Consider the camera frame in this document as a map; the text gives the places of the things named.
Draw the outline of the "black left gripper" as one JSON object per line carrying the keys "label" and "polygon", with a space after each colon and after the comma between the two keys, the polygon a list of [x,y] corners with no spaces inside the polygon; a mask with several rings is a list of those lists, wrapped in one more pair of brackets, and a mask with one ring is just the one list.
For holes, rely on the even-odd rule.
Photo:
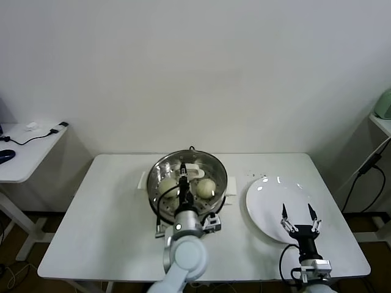
{"label": "black left gripper", "polygon": [[[187,168],[184,162],[180,165],[180,175],[187,175]],[[190,191],[187,176],[181,176],[179,179],[179,205],[177,211],[194,210],[194,197]]]}

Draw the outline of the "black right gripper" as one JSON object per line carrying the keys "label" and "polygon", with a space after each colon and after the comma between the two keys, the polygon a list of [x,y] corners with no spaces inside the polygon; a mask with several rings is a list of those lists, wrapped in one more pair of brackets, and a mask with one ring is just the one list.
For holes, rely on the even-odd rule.
{"label": "black right gripper", "polygon": [[293,225],[288,219],[287,209],[285,204],[282,204],[282,219],[280,224],[284,230],[289,233],[289,236],[298,242],[299,247],[299,261],[306,261],[308,259],[320,259],[318,254],[315,239],[320,234],[321,219],[318,218],[316,211],[311,204],[307,204],[312,225]]}

